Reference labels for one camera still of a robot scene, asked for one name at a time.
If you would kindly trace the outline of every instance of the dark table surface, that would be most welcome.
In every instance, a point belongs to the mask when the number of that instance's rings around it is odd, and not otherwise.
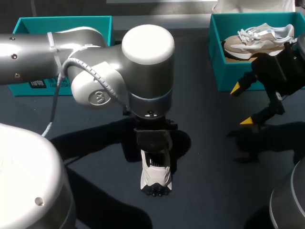
[[[84,156],[68,169],[82,222],[79,229],[250,228],[246,221],[268,205],[274,186],[293,168],[293,150],[302,152],[305,91],[284,100],[286,113],[268,122],[280,126],[260,134],[253,129],[255,135],[246,129],[236,141],[228,134],[267,106],[265,92],[232,98],[217,91],[206,31],[178,34],[175,41],[173,107],[168,118],[179,125],[174,147],[180,158],[168,196],[154,198],[140,191],[142,164],[132,147],[133,123],[121,121],[125,117],[119,106],[87,110],[71,96],[59,98],[48,139],[65,159]],[[1,86],[0,122],[42,133],[51,101],[52,97],[13,97],[8,87]],[[233,161],[244,155],[241,150],[249,149],[265,151],[259,163]]]

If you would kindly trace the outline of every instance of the sneaker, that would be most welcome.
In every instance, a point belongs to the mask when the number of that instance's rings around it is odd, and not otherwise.
[[[284,49],[284,43],[294,38],[294,27],[275,28],[267,23],[238,31],[238,35],[225,39],[224,52],[234,59],[249,60],[254,54],[264,52],[275,56]]]
[[[169,149],[158,153],[148,153],[141,150],[142,175],[141,190],[147,195],[163,196],[172,190],[172,175],[170,170],[170,154],[172,141],[169,137]]]

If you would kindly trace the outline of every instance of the beige sneaker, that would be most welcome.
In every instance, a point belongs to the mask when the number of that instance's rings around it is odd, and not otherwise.
[[[284,49],[284,43],[294,38],[295,30],[291,24],[275,28],[265,23],[237,33],[238,35],[224,40],[224,51],[235,59],[249,60],[259,52],[277,55]]]

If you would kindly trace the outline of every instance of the shoe sole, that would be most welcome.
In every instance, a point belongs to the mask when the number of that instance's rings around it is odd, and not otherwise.
[[[279,54],[281,51],[283,51],[283,49],[281,50],[275,50],[275,51],[272,51],[272,50],[260,50],[259,52],[254,52],[254,53],[236,53],[236,52],[230,52],[228,50],[225,49],[225,51],[232,55],[233,57],[236,57],[238,59],[241,59],[241,60],[249,60],[253,55],[255,54],[258,54],[258,53],[267,53],[269,54],[270,56],[276,56],[277,54]]]
[[[152,195],[153,197],[156,196],[166,196],[168,195],[171,190],[166,186],[162,186],[159,183],[154,183],[151,186],[145,185],[144,188],[142,189],[142,192],[144,192],[146,195],[150,196]]]
[[[231,52],[228,51],[224,48],[224,42],[222,42],[222,47],[223,47],[223,51],[226,54],[227,57],[232,58],[232,59],[236,59],[239,61],[244,61],[244,60],[250,60],[250,58],[258,53],[267,53],[270,56],[276,56],[277,54],[279,54],[281,51],[283,51],[284,49],[262,49],[259,50],[257,52],[254,53],[237,53],[237,52]]]

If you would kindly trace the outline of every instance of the shoe box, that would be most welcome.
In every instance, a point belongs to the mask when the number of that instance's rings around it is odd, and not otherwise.
[[[111,16],[82,16],[82,17],[34,17],[19,18],[14,30],[16,33],[47,34],[76,27],[88,26],[98,30],[108,45],[114,45]],[[46,80],[9,85],[14,96],[54,95],[57,76]],[[68,78],[61,84],[60,95],[72,95]]]
[[[241,29],[256,27],[267,23],[272,27],[285,27],[292,24],[295,38],[305,32],[305,18],[299,12],[272,13],[224,13],[212,14],[209,28],[208,49],[219,91],[231,91],[245,72],[251,71],[251,61],[238,61],[225,57],[222,41],[237,35]],[[249,90],[264,90],[260,82],[254,83]]]

